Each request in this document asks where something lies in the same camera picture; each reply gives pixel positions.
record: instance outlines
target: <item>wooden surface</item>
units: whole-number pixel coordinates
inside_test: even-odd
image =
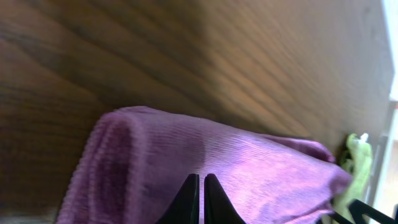
[[[95,121],[123,106],[375,142],[388,49],[376,0],[2,0],[0,219],[51,223]]]

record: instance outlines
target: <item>green cloth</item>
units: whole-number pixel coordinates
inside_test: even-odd
[[[353,181],[344,193],[335,197],[333,207],[337,213],[351,222],[353,219],[348,211],[348,205],[354,199],[363,200],[371,172],[372,147],[366,142],[367,138],[367,134],[364,134],[361,139],[358,139],[355,134],[350,134],[346,142],[348,150],[343,153],[340,161],[340,166],[353,176]]]

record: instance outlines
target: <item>folded towel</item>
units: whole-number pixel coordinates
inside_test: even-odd
[[[312,223],[351,176],[320,143],[232,128],[146,107],[104,115],[57,223],[155,223],[188,174],[217,175],[247,223]]]

